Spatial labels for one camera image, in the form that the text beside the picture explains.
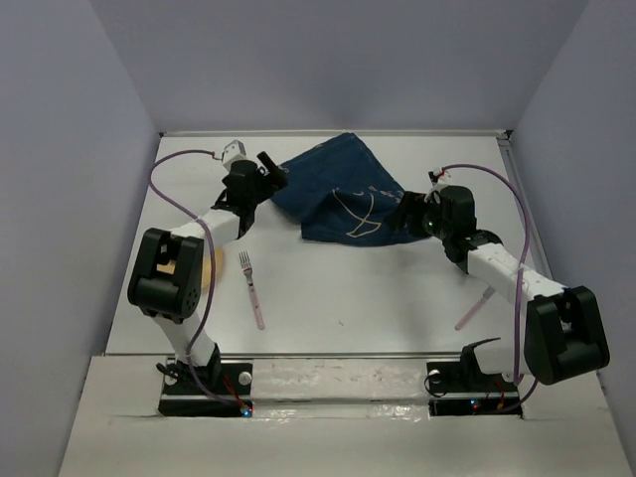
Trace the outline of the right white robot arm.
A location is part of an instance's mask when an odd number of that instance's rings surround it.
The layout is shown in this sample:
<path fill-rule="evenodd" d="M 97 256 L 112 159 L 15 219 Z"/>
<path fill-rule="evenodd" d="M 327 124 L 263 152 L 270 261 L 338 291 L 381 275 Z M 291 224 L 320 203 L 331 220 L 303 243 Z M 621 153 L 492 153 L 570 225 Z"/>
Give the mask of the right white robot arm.
<path fill-rule="evenodd" d="M 520 371 L 541 384 L 608 366 L 610 350 L 594 293 L 567 287 L 522 264 L 494 233 L 478 228 L 472 192 L 446 186 L 429 195 L 407 191 L 385 223 L 396 232 L 439 239 L 446 257 L 520 309 Z"/>

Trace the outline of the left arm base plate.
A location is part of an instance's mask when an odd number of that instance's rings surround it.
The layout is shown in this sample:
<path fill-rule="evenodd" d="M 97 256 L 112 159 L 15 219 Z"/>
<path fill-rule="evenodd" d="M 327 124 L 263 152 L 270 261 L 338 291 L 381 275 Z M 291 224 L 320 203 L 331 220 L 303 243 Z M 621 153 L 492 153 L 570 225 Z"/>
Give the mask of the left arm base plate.
<path fill-rule="evenodd" d="M 155 365 L 162 375 L 159 415 L 165 417 L 251 418 L 253 363 L 223 361 L 213 377 L 211 370 L 197 367 L 194 377 L 187 364 L 168 358 Z"/>

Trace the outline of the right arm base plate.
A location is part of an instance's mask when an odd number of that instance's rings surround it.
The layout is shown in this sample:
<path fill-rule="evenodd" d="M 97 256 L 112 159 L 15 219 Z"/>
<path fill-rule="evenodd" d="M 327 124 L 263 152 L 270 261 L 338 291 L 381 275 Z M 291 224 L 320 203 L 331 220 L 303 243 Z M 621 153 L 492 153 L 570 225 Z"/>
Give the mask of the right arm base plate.
<path fill-rule="evenodd" d="M 454 361 L 426 364 L 423 387 L 432 417 L 523 415 L 518 388 L 501 374 L 484 374 L 478 365 L 475 349 L 492 341 L 496 338 L 464 346 Z"/>

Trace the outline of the blue fish placemat cloth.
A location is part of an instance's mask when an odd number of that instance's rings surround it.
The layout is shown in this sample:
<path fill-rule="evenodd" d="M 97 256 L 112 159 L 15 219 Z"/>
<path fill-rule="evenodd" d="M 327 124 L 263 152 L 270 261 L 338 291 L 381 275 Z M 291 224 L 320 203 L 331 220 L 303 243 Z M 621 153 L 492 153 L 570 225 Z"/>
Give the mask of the blue fish placemat cloth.
<path fill-rule="evenodd" d="M 331 138 L 281 168 L 287 186 L 271 202 L 300 224 L 303 239 L 351 246 L 417 240 L 385 223 L 404 189 L 356 134 Z"/>

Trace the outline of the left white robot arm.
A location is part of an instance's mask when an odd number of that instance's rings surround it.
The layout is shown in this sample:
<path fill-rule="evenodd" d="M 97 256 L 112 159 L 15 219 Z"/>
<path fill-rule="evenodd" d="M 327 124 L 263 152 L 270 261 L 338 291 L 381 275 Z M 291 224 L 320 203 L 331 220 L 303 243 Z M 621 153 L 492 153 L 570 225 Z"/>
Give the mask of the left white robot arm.
<path fill-rule="evenodd" d="M 161 328 L 172 345 L 179 374 L 197 392 L 213 393 L 223 377 L 218 344 L 205 331 L 216 286 L 216 250 L 241 239 L 257 207 L 288 184 L 287 173 L 264 151 L 252 161 L 244 154 L 221 159 L 225 188 L 203 215 L 197 215 L 149 183 L 156 196 L 190 221 L 176 229 L 147 230 L 135 258 L 127 299 Z"/>

